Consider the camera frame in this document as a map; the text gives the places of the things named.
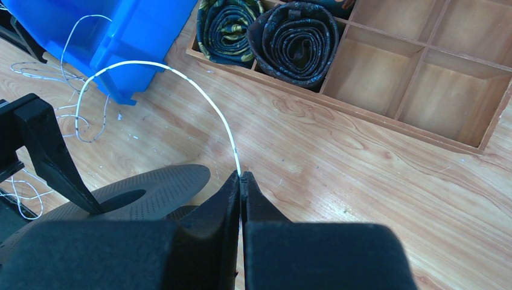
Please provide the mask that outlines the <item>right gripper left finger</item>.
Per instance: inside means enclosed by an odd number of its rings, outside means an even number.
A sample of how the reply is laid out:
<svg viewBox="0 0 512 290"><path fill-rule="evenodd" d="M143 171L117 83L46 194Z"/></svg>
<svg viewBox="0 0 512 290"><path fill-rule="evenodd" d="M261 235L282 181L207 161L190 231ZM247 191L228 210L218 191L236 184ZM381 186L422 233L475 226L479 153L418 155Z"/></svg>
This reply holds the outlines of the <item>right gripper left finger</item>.
<svg viewBox="0 0 512 290"><path fill-rule="evenodd" d="M2 289L233 289L240 179L178 220L33 225L1 268Z"/></svg>

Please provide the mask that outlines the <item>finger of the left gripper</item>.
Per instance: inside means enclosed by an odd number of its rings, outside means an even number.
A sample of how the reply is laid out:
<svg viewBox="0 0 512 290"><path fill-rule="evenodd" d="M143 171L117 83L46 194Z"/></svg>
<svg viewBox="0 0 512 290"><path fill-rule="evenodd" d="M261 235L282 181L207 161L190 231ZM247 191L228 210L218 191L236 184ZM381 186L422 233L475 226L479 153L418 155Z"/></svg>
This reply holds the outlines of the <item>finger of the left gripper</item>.
<svg viewBox="0 0 512 290"><path fill-rule="evenodd" d="M21 147L48 186L90 214L104 213L77 171L53 107L36 94L1 100L1 181L24 168L16 153Z"/></svg>

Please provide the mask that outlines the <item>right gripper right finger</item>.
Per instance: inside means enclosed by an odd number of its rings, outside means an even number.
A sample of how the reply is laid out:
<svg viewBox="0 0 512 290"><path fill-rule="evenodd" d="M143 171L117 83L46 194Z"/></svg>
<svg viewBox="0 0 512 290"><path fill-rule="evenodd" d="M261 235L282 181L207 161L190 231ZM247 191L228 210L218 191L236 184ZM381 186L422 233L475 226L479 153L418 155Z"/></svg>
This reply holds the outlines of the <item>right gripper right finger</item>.
<svg viewBox="0 0 512 290"><path fill-rule="evenodd" d="M403 246L385 225L293 222L241 179L246 289L415 289Z"/></svg>

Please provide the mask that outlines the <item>dark grey cable spool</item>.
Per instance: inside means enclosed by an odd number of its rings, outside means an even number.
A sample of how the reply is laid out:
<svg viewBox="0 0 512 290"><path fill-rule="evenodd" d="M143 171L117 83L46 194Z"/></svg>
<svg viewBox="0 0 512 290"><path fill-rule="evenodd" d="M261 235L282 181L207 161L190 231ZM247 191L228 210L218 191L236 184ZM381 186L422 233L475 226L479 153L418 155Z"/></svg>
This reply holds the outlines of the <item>dark grey cable spool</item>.
<svg viewBox="0 0 512 290"><path fill-rule="evenodd" d="M162 219L196 196L207 185L210 176L207 166L184 164L141 173L96 189L92 195L105 213L89 214L72 202L67 202L25 225L3 241L1 264L11 259L12 252L25 233L41 222Z"/></svg>

